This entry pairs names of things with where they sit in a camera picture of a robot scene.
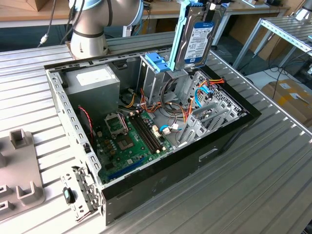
blue drive bracket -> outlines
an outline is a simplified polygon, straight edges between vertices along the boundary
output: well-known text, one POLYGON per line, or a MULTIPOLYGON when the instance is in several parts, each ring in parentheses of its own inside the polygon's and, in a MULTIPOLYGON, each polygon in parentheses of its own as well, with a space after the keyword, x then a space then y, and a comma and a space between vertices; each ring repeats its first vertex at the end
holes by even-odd
POLYGON ((170 58, 168 61, 168 66, 169 66, 171 71, 175 70, 175 66, 176 66, 175 58, 176 58, 177 50, 179 48, 179 43, 181 41, 182 29, 183 29, 183 26, 186 24, 186 21, 187 21, 187 18, 185 16, 186 7, 188 5, 194 5, 194 6, 198 6, 198 4, 202 5, 202 3, 199 3, 198 0, 180 0, 178 2, 181 4, 180 16, 179 16, 179 20, 178 20, 178 23, 176 26, 175 39, 174 39, 174 43, 172 45, 170 58))
POLYGON ((158 53, 146 54, 145 58, 158 72, 165 72, 170 70, 164 58, 161 57, 158 53))

ram slot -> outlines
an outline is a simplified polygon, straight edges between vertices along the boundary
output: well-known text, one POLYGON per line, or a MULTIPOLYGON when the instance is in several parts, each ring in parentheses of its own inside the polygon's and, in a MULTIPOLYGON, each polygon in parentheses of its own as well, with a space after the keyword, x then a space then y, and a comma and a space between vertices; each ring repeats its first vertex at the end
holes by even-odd
POLYGON ((154 154, 157 150, 161 149, 160 143, 154 137, 154 135, 150 132, 148 127, 145 125, 144 121, 138 117, 130 117, 130 122, 135 127, 137 133, 145 142, 149 150, 154 154))

blue pcie slot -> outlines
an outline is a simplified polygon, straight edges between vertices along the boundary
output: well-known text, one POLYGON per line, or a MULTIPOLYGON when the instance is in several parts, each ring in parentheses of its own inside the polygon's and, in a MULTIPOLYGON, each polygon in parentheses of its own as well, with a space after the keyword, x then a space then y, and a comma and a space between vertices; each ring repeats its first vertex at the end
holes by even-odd
POLYGON ((118 178, 132 170, 134 170, 135 168, 137 168, 138 166, 140 166, 142 164, 142 161, 144 160, 144 158, 140 159, 139 161, 129 165, 128 167, 125 167, 124 169, 121 169, 120 171, 118 172, 115 172, 111 175, 108 176, 108 179, 114 179, 114 178, 118 178))

metal shelf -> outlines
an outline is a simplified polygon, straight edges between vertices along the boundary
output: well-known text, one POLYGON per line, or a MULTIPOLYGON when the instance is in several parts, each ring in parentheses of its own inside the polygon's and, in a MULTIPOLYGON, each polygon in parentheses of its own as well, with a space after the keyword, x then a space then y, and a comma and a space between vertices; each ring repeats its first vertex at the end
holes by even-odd
MULTIPOLYGON (((306 52, 310 56, 312 56, 312 42, 308 40, 308 36, 312 35, 312 21, 310 23, 302 23, 294 19, 293 17, 273 17, 273 18, 264 18, 260 19, 249 38, 247 39, 244 47, 240 51, 237 59, 233 64, 233 68, 237 69, 240 65, 242 59, 246 55, 251 43, 257 36, 261 26, 267 28, 269 32, 265 35, 260 45, 255 51, 255 54, 261 50, 261 48, 265 45, 267 39, 270 35, 276 34, 281 38, 285 39, 296 48, 306 52)), ((283 65, 284 62, 290 57, 290 55, 294 52, 294 49, 286 56, 285 60, 280 64, 283 65)))

cardboard box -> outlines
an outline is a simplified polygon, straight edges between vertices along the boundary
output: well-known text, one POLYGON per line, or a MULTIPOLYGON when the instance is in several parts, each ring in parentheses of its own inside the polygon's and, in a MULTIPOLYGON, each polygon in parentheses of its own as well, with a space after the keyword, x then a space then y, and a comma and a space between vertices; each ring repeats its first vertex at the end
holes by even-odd
POLYGON ((264 0, 245 0, 252 5, 263 5, 265 4, 264 0))
MULTIPOLYGON (((273 97, 275 83, 271 82, 262 88, 270 98, 273 97)), ((278 82, 274 101, 306 127, 312 126, 312 95, 293 80, 286 79, 278 82)))
POLYGON ((39 11, 49 0, 0 0, 0 5, 39 11))

